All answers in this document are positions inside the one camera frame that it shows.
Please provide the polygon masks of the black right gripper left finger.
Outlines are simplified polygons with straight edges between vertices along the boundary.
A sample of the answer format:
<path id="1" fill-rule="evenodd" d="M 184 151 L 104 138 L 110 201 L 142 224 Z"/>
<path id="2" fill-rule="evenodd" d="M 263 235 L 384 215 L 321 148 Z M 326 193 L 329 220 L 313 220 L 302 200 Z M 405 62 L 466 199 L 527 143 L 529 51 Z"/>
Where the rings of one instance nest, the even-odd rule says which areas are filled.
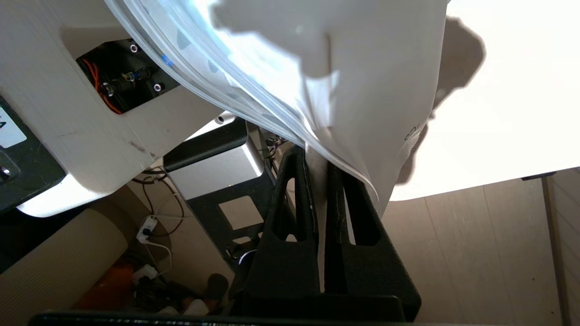
<path id="1" fill-rule="evenodd" d="M 295 182 L 293 227 L 285 212 L 288 181 Z M 250 296 L 315 296 L 319 294 L 317 216 L 306 153 L 292 147 L 282 157 L 263 235 L 249 270 Z"/>

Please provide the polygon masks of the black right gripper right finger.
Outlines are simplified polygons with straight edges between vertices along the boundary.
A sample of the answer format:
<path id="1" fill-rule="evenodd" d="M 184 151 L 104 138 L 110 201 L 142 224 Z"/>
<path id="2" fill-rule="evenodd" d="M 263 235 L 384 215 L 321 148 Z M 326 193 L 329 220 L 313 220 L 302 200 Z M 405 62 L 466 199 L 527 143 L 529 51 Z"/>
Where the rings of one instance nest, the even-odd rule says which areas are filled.
<path id="1" fill-rule="evenodd" d="M 360 180 L 328 167 L 325 293 L 365 318 L 415 318 L 422 299 Z"/>

